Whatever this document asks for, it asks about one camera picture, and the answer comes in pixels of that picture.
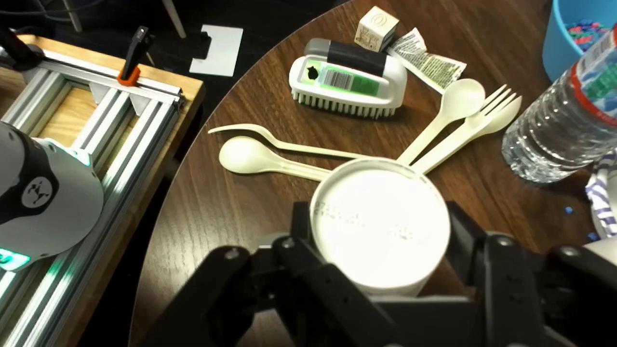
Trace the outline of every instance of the metal rail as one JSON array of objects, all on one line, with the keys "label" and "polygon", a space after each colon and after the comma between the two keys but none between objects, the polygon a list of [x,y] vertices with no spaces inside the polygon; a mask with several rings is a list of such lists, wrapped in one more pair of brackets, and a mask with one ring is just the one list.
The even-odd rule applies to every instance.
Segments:
[{"label": "metal rail", "polygon": [[73,87],[88,89],[96,108],[71,147],[92,156],[106,201],[96,226],[77,247],[17,274],[0,272],[1,345],[55,345],[63,324],[79,309],[82,283],[107,251],[106,243],[121,237],[117,224],[129,214],[125,206],[175,125],[183,102],[181,89],[171,85],[144,79],[136,87],[123,87],[107,68],[52,52],[46,58],[26,73],[23,93],[1,120],[36,135]]}]

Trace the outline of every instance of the plastic bottle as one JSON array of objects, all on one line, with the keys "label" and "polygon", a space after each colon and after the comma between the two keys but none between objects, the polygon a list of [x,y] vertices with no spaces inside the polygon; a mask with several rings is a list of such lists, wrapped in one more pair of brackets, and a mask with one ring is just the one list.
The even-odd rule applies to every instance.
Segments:
[{"label": "plastic bottle", "polygon": [[617,27],[534,100],[503,135],[524,181],[553,183],[617,149]]}]

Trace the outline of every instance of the white plastic spoon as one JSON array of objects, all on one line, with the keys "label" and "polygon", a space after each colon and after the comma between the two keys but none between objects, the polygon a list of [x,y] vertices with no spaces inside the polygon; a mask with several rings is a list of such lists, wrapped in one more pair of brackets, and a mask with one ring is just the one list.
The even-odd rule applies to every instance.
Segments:
[{"label": "white plastic spoon", "polygon": [[476,114],[483,102],[483,87],[476,79],[458,79],[451,83],[439,104],[437,116],[426,129],[402,150],[397,162],[408,166],[451,122]]},{"label": "white plastic spoon", "polygon": [[252,137],[231,137],[223,143],[217,152],[217,162],[235,174],[264,174],[264,172],[281,172],[287,176],[306,177],[321,181],[329,176],[329,170],[318,166],[306,166],[300,162],[291,162],[283,156],[277,156],[268,147]]},{"label": "white plastic spoon", "polygon": [[273,133],[258,123],[229,123],[221,127],[212,127],[208,133],[221,133],[221,131],[252,131],[264,137],[271,147],[279,150],[289,150],[289,152],[306,152],[306,154],[318,154],[318,156],[337,156],[337,158],[368,158],[364,154],[356,152],[345,152],[345,150],[333,150],[333,149],[323,149],[323,147],[308,147],[308,145],[296,145],[296,143],[287,143],[279,141],[273,137]]}]

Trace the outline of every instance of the paper cup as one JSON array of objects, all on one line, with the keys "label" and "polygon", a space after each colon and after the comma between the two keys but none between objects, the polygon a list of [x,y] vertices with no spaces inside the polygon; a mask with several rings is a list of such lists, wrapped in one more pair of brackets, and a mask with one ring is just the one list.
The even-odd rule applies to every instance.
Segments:
[{"label": "paper cup", "polygon": [[310,201],[312,237],[368,297],[412,297],[449,243],[449,214],[426,176],[387,158],[335,168]]}]

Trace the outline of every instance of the paper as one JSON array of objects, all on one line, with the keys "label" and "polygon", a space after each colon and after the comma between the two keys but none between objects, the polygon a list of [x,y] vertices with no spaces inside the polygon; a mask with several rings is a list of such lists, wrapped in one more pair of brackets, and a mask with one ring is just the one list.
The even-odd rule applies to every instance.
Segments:
[{"label": "paper", "polygon": [[210,37],[208,56],[192,58],[188,71],[202,75],[233,77],[239,44],[242,41],[242,29],[202,25],[200,33],[206,33]]},{"label": "paper", "polygon": [[397,58],[410,73],[439,95],[443,95],[447,85],[456,81],[466,68],[464,62],[426,52],[426,42],[418,29],[395,41],[387,54]]}]

